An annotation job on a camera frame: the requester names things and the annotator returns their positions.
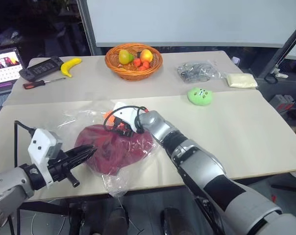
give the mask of fruit basket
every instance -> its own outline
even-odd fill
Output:
[[[150,68],[144,71],[139,71],[133,62],[130,62],[127,65],[121,65],[119,62],[119,52],[122,49],[126,49],[134,56],[134,58],[137,58],[137,54],[139,52],[144,49],[148,49],[153,55],[153,59],[150,62]],[[161,67],[162,62],[163,60],[160,52],[152,47],[140,43],[126,43],[118,45],[110,49],[105,55],[105,63],[108,68],[126,81],[140,81],[149,77]]]

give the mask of clear plastic bag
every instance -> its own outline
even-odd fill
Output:
[[[223,74],[208,61],[190,61],[180,65],[177,72],[186,83],[206,82],[223,78]]]
[[[53,131],[63,140],[63,149],[93,144],[97,151],[86,164],[103,179],[110,195],[120,197],[132,187],[144,160],[147,166],[158,145],[149,132],[125,137],[105,131],[104,115],[113,107],[112,102],[94,102],[84,109],[67,111]]]

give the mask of laptop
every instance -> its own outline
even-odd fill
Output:
[[[17,48],[0,50],[0,107],[9,96],[19,71],[23,68]]]

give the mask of red fruit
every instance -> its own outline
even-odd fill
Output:
[[[134,59],[133,63],[136,67],[139,67],[142,64],[139,58]]]
[[[140,66],[140,67],[138,68],[138,70],[139,70],[139,71],[144,71],[144,70],[146,70],[146,67],[144,67],[144,66]]]
[[[149,68],[150,68],[150,64],[149,64],[148,61],[143,62],[143,66],[144,66],[146,69],[149,69]]]

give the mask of green ball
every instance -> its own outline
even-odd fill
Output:
[[[208,105],[212,101],[212,91],[194,87],[188,91],[187,97],[195,105]]]

